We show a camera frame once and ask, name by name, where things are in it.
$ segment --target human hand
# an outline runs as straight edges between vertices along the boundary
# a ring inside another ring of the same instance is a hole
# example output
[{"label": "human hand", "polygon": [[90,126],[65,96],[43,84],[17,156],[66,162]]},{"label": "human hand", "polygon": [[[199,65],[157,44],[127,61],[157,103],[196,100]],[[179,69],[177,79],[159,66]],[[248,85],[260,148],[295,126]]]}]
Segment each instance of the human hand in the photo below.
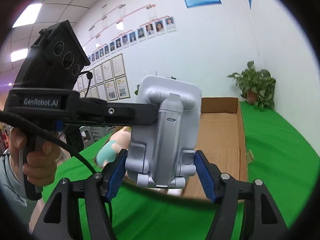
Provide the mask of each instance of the human hand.
[{"label": "human hand", "polygon": [[[26,135],[19,128],[13,128],[10,133],[9,152],[13,172],[20,180],[19,150],[23,149],[26,144]],[[48,141],[44,143],[42,151],[29,152],[27,163],[23,165],[23,173],[27,175],[28,181],[37,187],[53,183],[57,170],[56,160],[59,156],[60,147]]]}]

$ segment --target light blue sleeve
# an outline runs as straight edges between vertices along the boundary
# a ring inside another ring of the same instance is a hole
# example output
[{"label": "light blue sleeve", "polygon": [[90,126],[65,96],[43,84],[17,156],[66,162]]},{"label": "light blue sleeve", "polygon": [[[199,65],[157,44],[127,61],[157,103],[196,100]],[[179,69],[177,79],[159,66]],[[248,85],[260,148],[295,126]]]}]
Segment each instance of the light blue sleeve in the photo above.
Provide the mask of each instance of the light blue sleeve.
[{"label": "light blue sleeve", "polygon": [[0,157],[0,190],[3,192],[11,209],[28,230],[31,215],[36,207],[37,201],[24,197],[25,194],[21,190],[20,181],[14,176],[9,164],[8,155]]},{"label": "light blue sleeve", "polygon": [[108,141],[98,152],[96,156],[96,163],[98,167],[102,168],[105,161],[113,162],[116,159],[117,153],[111,147],[114,143],[116,143],[115,140]]}]

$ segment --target cardboard box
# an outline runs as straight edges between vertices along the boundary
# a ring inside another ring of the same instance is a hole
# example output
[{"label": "cardboard box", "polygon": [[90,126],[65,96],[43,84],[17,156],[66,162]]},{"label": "cardboard box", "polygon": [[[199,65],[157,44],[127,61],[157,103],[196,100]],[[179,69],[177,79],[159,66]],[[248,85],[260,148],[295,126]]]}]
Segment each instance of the cardboard box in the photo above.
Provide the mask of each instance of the cardboard box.
[{"label": "cardboard box", "polygon": [[[216,164],[221,172],[227,172],[237,180],[248,180],[244,126],[238,98],[202,98],[196,150],[202,150],[208,161]],[[128,178],[124,181],[135,185]],[[159,193],[167,194],[167,190],[162,189]],[[197,174],[189,178],[180,197],[208,200]]]}]

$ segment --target potted plant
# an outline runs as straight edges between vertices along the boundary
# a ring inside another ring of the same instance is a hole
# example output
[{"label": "potted plant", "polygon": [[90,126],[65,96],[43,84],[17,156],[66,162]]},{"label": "potted plant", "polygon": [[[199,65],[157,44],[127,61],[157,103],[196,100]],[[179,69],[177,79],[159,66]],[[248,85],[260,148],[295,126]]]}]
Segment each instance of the potted plant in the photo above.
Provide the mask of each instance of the potted plant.
[{"label": "potted plant", "polygon": [[253,61],[248,61],[247,66],[241,74],[234,72],[228,77],[236,80],[236,86],[242,90],[241,96],[247,99],[250,105],[261,111],[264,107],[274,109],[276,80],[266,69],[256,71]]},{"label": "potted plant", "polygon": [[138,95],[138,92],[139,92],[139,86],[140,86],[140,85],[137,85],[137,90],[134,92],[136,95]]}]

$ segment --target camera lens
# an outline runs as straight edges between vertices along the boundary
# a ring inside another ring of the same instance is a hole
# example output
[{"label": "camera lens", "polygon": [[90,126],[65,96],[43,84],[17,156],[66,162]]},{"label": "camera lens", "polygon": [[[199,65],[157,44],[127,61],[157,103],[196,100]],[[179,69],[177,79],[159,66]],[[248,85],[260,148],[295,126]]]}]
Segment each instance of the camera lens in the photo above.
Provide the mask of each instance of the camera lens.
[{"label": "camera lens", "polygon": [[80,66],[78,64],[74,65],[73,69],[72,69],[72,73],[74,76],[78,75],[80,71]]},{"label": "camera lens", "polygon": [[61,55],[61,53],[63,52],[63,49],[64,49],[64,44],[62,41],[58,41],[56,43],[56,45],[54,46],[53,48],[53,53],[56,55],[56,56],[59,56]]},{"label": "camera lens", "polygon": [[71,52],[68,52],[66,55],[63,57],[62,65],[65,67],[65,69],[68,69],[71,67],[73,63],[73,54]]}]

